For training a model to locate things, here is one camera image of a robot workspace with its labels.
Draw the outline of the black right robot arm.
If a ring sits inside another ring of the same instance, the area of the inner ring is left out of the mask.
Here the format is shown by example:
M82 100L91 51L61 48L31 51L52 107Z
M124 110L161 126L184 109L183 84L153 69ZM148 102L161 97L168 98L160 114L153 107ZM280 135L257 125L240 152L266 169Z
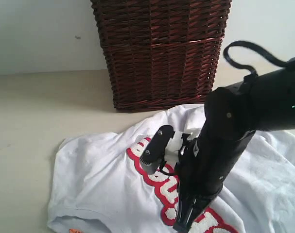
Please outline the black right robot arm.
M174 230L180 233L189 232L219 195L256 131L295 129L295 58L277 71L217 88L204 111L199 136L183 144L174 168L179 178Z

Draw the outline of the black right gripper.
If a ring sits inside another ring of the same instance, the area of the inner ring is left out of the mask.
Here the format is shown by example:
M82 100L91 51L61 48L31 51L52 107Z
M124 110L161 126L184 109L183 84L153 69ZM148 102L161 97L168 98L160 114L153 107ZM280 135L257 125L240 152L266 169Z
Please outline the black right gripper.
M179 153L175 172L179 177L178 214L173 225L177 232L189 232L193 222L219 192L220 184L210 178L217 156L208 137L199 136Z

